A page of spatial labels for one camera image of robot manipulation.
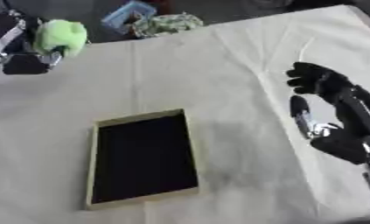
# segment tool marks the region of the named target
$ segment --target blue container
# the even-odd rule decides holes
[[[130,1],[123,5],[118,10],[110,13],[104,19],[101,20],[101,23],[115,30],[116,32],[126,34],[129,32],[129,27],[124,25],[124,23],[134,14],[140,15],[141,19],[149,19],[156,15],[157,10],[150,6],[149,4],[139,2],[139,1]]]

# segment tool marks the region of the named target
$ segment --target table surface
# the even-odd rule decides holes
[[[309,61],[370,91],[370,19],[345,6],[91,45],[0,74],[0,223],[312,223],[370,214],[361,167],[313,150],[284,72]],[[316,98],[317,118],[333,119]],[[81,211],[94,121],[185,109],[200,193]]]

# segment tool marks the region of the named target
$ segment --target wooden frame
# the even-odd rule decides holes
[[[115,200],[115,201],[103,202],[103,203],[92,203],[92,198],[93,198],[93,193],[94,193],[93,191],[94,190],[94,175],[95,175],[95,168],[96,168],[96,155],[97,155],[97,148],[98,148],[99,128],[108,127],[112,125],[118,125],[118,124],[140,122],[140,121],[156,119],[156,118],[161,118],[161,117],[166,117],[166,116],[176,116],[180,114],[184,115],[185,111],[183,109],[173,109],[173,110],[167,110],[163,112],[133,115],[133,116],[127,116],[123,118],[99,121],[94,124],[93,135],[92,135],[92,147],[91,147],[90,161],[89,161],[89,171],[87,175],[87,196],[86,196],[86,201],[85,201],[87,210],[97,210],[97,209],[103,209],[103,208],[108,208],[108,207],[118,207],[121,205],[126,205],[126,204],[131,204],[131,203],[140,203],[146,200],[161,200],[161,199],[169,198],[172,196],[187,195],[190,193],[199,192],[199,187],[197,186],[197,187],[174,191],[174,192],[151,194],[151,195],[146,195],[146,196],[141,196],[141,197],[136,197],[136,198],[131,198],[131,199],[121,199],[121,200]],[[190,145],[191,145],[192,160],[194,162],[195,170],[197,171],[197,165],[196,165],[196,160],[194,159],[194,151],[193,151],[193,145],[192,145],[191,139],[190,139]]]

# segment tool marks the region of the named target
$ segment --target cable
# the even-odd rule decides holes
[[[8,0],[3,0],[3,5],[8,11],[13,10]]]

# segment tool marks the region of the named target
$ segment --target green plush toy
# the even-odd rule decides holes
[[[42,24],[36,33],[33,49],[47,54],[58,46],[65,47],[65,56],[78,55],[87,42],[87,29],[83,24],[54,19]]]

